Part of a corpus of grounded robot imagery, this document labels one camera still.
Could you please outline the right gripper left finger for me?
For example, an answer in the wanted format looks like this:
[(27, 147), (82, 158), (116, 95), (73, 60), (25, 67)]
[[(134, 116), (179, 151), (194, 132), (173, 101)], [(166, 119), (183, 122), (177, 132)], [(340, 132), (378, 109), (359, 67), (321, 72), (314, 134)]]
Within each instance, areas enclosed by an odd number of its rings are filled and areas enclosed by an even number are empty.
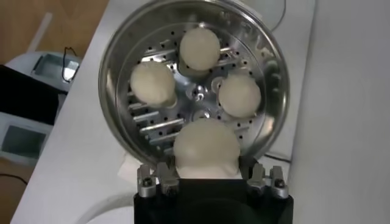
[(159, 162), (154, 170), (147, 164), (137, 169), (137, 194), (141, 198), (174, 198), (179, 193), (179, 184), (173, 156)]

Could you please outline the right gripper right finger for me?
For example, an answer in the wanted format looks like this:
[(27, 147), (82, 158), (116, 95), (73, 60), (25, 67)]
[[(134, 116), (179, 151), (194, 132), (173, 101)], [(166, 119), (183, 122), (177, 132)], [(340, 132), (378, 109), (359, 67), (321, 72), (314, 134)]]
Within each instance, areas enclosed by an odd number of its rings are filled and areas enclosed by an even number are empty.
[(270, 190), (274, 198), (287, 199), (289, 197), (288, 185), (284, 179), (281, 166), (273, 166), (269, 171), (269, 175), (266, 175), (266, 169), (255, 158), (240, 156), (239, 171), (249, 188), (259, 195), (263, 195), (266, 190)]

